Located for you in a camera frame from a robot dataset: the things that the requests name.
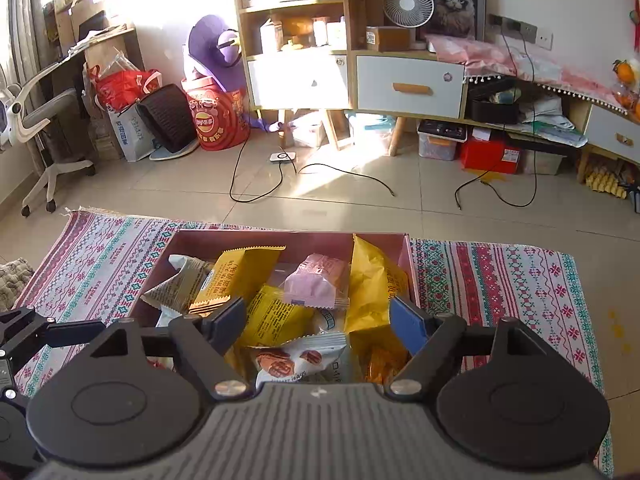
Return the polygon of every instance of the red bucket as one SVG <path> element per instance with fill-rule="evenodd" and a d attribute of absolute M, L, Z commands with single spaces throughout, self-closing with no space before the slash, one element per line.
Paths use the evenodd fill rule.
<path fill-rule="evenodd" d="M 224 150 L 245 142 L 249 124 L 244 114 L 244 90 L 223 92 L 212 77 L 182 80 L 191 117 L 204 150 Z"/>

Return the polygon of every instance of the red box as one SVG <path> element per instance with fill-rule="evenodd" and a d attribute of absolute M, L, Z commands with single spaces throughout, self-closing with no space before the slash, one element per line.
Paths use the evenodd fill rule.
<path fill-rule="evenodd" d="M 462 166 L 467 170 L 515 173 L 520 160 L 520 149 L 508 146 L 495 133 L 490 140 L 480 140 L 470 136 L 460 151 Z"/>
<path fill-rule="evenodd" d="M 380 248 L 386 256 L 406 272 L 409 278 L 409 297 L 420 307 L 418 281 L 411 256 L 409 235 L 392 233 L 357 233 L 367 242 Z M 233 231 L 233 230 L 181 230 L 166 245 L 156 261 L 142 292 L 159 285 L 176 271 L 169 263 L 169 254 L 185 254 L 201 260 L 215 261 L 223 251 L 254 246 L 286 246 L 279 263 L 301 264 L 313 253 L 325 254 L 351 263 L 353 234 L 313 231 Z M 155 326 L 160 311 L 138 299 L 131 311 L 142 326 Z"/>

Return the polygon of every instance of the clear plastic bin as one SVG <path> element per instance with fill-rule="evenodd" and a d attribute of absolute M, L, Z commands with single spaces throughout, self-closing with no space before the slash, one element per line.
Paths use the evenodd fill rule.
<path fill-rule="evenodd" d="M 389 115 L 347 113 L 349 133 L 358 149 L 388 155 L 396 118 Z"/>
<path fill-rule="evenodd" d="M 453 160 L 456 158 L 456 147 L 458 143 L 453 140 L 431 137 L 429 134 L 418 132 L 420 144 L 418 154 L 426 158 L 437 158 L 439 160 Z"/>

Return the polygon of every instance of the drawer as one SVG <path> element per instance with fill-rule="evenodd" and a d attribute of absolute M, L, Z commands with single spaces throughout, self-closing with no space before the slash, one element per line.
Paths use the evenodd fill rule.
<path fill-rule="evenodd" d="M 249 61 L 249 75 L 261 108 L 350 107 L 346 56 L 279 52 Z"/>
<path fill-rule="evenodd" d="M 640 162 L 640 126 L 637 124 L 592 106 L 585 133 L 590 144 Z"/>
<path fill-rule="evenodd" d="M 426 59 L 358 56 L 357 67 L 359 110 L 460 116 L 465 75 L 462 65 Z"/>

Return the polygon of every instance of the cat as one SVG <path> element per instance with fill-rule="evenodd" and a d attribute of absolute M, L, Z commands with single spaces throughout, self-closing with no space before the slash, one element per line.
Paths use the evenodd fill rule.
<path fill-rule="evenodd" d="M 436 32 L 459 38 L 476 38 L 476 8 L 473 0 L 436 0 Z"/>

